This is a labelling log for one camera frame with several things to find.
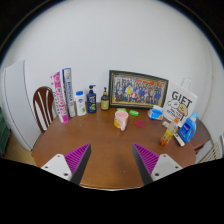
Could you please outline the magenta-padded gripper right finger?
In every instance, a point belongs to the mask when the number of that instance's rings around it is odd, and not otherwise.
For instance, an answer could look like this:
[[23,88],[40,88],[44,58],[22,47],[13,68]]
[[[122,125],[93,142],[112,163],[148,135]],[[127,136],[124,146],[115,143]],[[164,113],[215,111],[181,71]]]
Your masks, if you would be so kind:
[[169,155],[158,155],[136,143],[132,145],[132,154],[145,185],[182,169]]

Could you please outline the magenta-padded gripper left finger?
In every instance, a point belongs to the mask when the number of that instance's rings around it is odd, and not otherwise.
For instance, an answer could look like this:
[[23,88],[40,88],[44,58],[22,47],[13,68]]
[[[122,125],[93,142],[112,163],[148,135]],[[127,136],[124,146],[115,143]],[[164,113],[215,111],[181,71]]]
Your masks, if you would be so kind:
[[79,185],[90,155],[91,144],[87,143],[66,155],[56,154],[42,169]]

